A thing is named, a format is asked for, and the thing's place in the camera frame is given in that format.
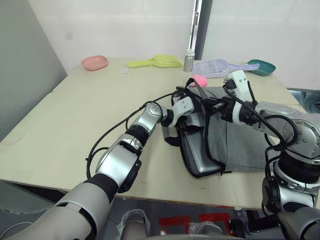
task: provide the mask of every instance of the pink ball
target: pink ball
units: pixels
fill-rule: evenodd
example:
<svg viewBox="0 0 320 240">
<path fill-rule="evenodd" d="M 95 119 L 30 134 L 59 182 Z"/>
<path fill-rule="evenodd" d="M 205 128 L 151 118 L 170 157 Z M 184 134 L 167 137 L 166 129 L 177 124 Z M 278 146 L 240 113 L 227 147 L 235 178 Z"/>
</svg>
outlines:
<svg viewBox="0 0 320 240">
<path fill-rule="evenodd" d="M 202 75 L 193 75 L 192 79 L 196 80 L 200 87 L 206 87 L 208 85 L 208 79 Z M 195 87 L 196 84 L 193 82 L 188 87 Z"/>
</svg>

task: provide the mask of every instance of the yellow-green scoop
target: yellow-green scoop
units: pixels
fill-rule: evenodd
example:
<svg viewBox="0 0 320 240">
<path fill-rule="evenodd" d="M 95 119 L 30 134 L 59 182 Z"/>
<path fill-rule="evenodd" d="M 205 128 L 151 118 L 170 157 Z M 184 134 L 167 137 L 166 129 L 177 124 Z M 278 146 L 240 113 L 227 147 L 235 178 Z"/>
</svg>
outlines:
<svg viewBox="0 0 320 240">
<path fill-rule="evenodd" d="M 182 67 L 183 63 L 176 56 L 164 55 L 164 54 L 155 55 L 152 59 L 149 59 L 147 61 L 133 61 L 128 63 L 128 67 L 130 68 L 150 66 L 150 65 L 166 68 L 166 67 Z"/>
</svg>

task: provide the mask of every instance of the silver water bottle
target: silver water bottle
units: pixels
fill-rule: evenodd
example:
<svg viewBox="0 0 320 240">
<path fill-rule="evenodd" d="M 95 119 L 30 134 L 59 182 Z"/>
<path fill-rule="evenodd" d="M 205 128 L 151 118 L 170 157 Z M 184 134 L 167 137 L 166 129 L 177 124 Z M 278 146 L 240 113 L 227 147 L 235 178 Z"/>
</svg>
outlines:
<svg viewBox="0 0 320 240">
<path fill-rule="evenodd" d="M 194 60 L 195 60 L 195 51 L 193 49 L 187 49 L 185 51 L 183 71 L 187 73 L 192 72 L 192 69 L 194 66 Z"/>
</svg>

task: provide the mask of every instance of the gray wall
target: gray wall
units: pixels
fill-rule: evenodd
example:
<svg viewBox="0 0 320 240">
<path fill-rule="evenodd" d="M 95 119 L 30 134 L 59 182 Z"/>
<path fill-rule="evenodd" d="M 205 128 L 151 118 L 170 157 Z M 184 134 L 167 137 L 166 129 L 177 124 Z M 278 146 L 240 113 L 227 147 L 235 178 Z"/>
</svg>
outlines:
<svg viewBox="0 0 320 240">
<path fill-rule="evenodd" d="M 0 0 L 0 141 L 66 76 L 28 0 Z"/>
</svg>

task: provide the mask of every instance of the lavender litter scoop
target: lavender litter scoop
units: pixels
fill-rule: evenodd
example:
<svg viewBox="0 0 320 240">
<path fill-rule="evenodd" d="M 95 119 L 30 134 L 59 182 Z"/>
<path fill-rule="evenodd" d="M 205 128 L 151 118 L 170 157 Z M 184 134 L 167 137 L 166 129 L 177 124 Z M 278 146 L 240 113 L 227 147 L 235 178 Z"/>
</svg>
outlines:
<svg viewBox="0 0 320 240">
<path fill-rule="evenodd" d="M 223 59 L 214 59 L 210 61 L 204 61 L 193 65 L 193 73 L 195 75 L 202 75 L 206 78 L 223 77 L 228 75 L 228 73 L 245 70 L 253 71 L 259 68 L 259 63 L 257 64 L 244 64 L 235 65 L 228 63 Z"/>
</svg>

